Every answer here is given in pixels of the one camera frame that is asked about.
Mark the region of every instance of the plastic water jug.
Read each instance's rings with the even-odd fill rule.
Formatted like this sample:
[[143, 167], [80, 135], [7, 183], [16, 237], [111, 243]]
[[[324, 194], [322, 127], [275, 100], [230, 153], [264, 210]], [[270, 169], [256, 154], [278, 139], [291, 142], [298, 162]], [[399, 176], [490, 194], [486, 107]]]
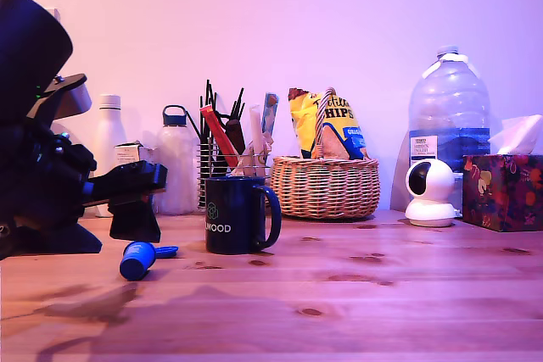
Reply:
[[[183, 114], [167, 114], [169, 108]], [[193, 170], [194, 143], [187, 127], [187, 110], [168, 105], [162, 111], [164, 126], [159, 132], [157, 158], [168, 169], [165, 192], [154, 196], [159, 214], [190, 214], [196, 209], [196, 184]]]
[[423, 73], [409, 104], [410, 165], [446, 162], [455, 175], [450, 202], [462, 216], [462, 167], [468, 154], [490, 154], [490, 99], [486, 86], [456, 46], [442, 47]]
[[[104, 175], [115, 167], [115, 146], [126, 143], [125, 128], [120, 119], [120, 96], [100, 95], [99, 119], [94, 140], [92, 154], [97, 163], [95, 177]], [[108, 204], [97, 205], [96, 215], [100, 217], [113, 216], [108, 211]]]

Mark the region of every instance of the chips bag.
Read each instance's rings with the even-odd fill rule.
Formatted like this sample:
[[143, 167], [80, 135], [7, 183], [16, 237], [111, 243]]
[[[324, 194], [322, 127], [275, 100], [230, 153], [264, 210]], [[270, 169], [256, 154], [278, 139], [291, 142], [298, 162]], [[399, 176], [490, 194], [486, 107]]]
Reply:
[[[316, 112], [322, 94], [290, 88], [288, 104], [302, 158], [315, 158]], [[328, 100], [322, 125], [325, 159], [369, 159], [366, 143], [349, 103], [337, 95]]]

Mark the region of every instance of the black mug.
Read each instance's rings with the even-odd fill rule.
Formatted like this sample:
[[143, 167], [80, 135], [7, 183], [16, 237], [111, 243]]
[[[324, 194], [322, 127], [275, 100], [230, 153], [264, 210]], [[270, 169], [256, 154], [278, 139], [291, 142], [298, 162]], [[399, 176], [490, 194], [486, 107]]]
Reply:
[[[265, 197], [271, 207], [266, 239]], [[211, 177], [205, 180], [205, 248], [218, 254], [256, 253], [279, 238], [279, 199], [263, 177]]]

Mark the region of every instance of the wicker basket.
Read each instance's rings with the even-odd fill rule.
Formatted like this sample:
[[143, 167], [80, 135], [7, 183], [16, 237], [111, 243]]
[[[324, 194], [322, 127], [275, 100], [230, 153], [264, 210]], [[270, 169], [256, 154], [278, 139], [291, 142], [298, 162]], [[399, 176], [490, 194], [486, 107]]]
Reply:
[[316, 119], [317, 159], [274, 158], [270, 187], [277, 194], [283, 214], [310, 219], [361, 218], [378, 206], [378, 161], [322, 158], [322, 124], [328, 88], [319, 103]]

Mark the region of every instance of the tissue box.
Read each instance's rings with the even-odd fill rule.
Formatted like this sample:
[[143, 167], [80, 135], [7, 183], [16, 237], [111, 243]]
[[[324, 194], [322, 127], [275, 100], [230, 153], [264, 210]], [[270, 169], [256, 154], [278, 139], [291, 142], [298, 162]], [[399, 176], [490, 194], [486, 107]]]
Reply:
[[464, 157], [463, 221], [494, 231], [543, 230], [543, 156]]
[[115, 165], [134, 163], [141, 160], [155, 164], [154, 150], [144, 147], [140, 142], [115, 146]]

